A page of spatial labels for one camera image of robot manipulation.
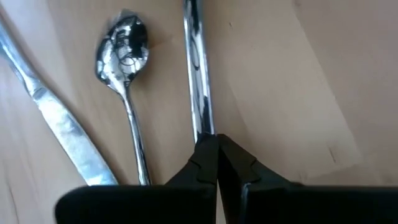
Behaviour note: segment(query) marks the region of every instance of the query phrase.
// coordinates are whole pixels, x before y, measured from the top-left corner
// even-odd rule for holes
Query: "spoon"
[[[96,76],[122,99],[129,118],[140,185],[150,185],[139,123],[129,96],[129,85],[148,59],[144,23],[131,11],[123,11],[101,41],[96,54]]]

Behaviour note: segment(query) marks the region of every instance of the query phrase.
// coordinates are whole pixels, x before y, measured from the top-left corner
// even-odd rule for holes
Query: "spoon bowl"
[[[139,123],[129,96],[129,85],[144,68],[148,55],[144,23],[131,11],[123,11],[102,39],[96,54],[96,76],[122,99],[131,128],[139,183],[150,185]]]

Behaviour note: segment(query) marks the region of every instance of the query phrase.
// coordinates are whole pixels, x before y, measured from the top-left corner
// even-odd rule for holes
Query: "light wood grain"
[[[29,60],[78,118],[122,184],[138,183],[129,126],[118,96],[94,76],[94,54],[108,19],[123,8],[138,12],[149,31],[150,59],[132,84],[131,95],[153,181],[163,184],[182,168],[193,152],[193,136],[180,0],[0,3],[2,16]],[[393,158],[398,154],[389,131],[398,126],[387,123],[395,113],[389,111],[374,125],[357,125],[374,121],[377,114],[390,109],[381,102],[394,96],[393,70],[387,69],[395,64],[390,62],[383,70],[391,72],[384,81],[376,86],[368,82],[368,89],[362,89],[366,95],[350,90],[361,87],[356,85],[360,72],[352,69],[362,64],[367,69],[383,68],[369,61],[350,63],[359,60],[361,47],[381,40],[365,39],[364,44],[348,48],[360,40],[346,35],[345,26],[356,25],[350,9],[367,18],[365,11],[371,5],[369,0],[362,8],[343,10],[341,4],[343,0],[205,1],[216,129],[290,180],[396,184]],[[322,17],[318,10],[329,14]],[[352,23],[335,22],[335,17]],[[328,29],[322,22],[333,25],[339,41],[318,34]],[[357,27],[350,34],[364,30]],[[344,47],[342,59],[339,52]],[[392,60],[383,51],[367,56]],[[351,82],[339,82],[344,75]],[[386,80],[389,91],[382,91]],[[358,98],[359,106],[354,103]],[[374,137],[370,133],[375,126],[390,137],[382,138],[381,133]],[[0,127],[0,223],[54,223],[58,198],[84,181],[4,61],[0,63]],[[380,145],[383,150],[377,151]],[[224,223],[222,215],[218,221]]]

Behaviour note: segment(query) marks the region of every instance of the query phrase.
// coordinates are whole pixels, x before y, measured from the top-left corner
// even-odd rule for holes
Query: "wooden table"
[[[129,126],[121,100],[95,78],[94,54],[108,19],[138,12],[150,59],[131,95],[153,182],[182,168],[193,135],[181,0],[0,2],[29,60],[122,184],[138,183]],[[378,2],[205,1],[217,132],[289,180],[398,183],[398,23],[377,28],[395,12],[381,9],[397,3]],[[0,223],[54,223],[56,201],[84,181],[3,60],[0,69]]]

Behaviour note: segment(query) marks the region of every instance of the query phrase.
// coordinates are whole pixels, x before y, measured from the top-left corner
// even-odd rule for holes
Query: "cutlery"
[[[201,0],[184,0],[184,36],[195,142],[203,133],[215,133],[213,110],[211,109],[210,79],[203,37],[202,11]]]
[[[44,120],[88,185],[116,185],[116,178],[83,128],[62,102],[37,76],[36,71],[17,48],[0,19],[0,54],[39,107]]]
[[[150,185],[150,178],[138,118],[129,96],[129,85],[147,62],[149,54],[147,43],[148,36],[144,23],[135,13],[124,10],[113,22],[96,54],[97,78],[114,90],[126,107],[140,185]]]

